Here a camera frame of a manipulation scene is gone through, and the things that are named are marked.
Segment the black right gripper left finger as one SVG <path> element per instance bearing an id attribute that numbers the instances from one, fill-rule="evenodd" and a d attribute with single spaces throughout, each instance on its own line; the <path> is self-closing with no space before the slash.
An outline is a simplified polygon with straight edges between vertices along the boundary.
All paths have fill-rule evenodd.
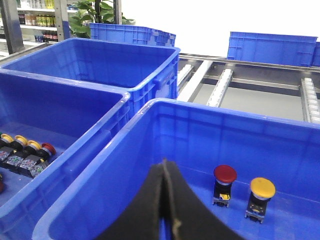
<path id="1" fill-rule="evenodd" d="M 164 174 L 162 163 L 152 165 L 142 186 L 129 205 L 96 239 L 158 240 L 160 238 Z"/>

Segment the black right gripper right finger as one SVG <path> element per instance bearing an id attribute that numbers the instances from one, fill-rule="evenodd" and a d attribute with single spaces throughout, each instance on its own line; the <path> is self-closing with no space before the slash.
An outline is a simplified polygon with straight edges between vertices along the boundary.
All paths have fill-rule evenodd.
<path id="1" fill-rule="evenodd" d="M 166 236 L 170 240 L 242 240 L 189 187 L 174 161 L 163 161 L 167 197 Z"/>

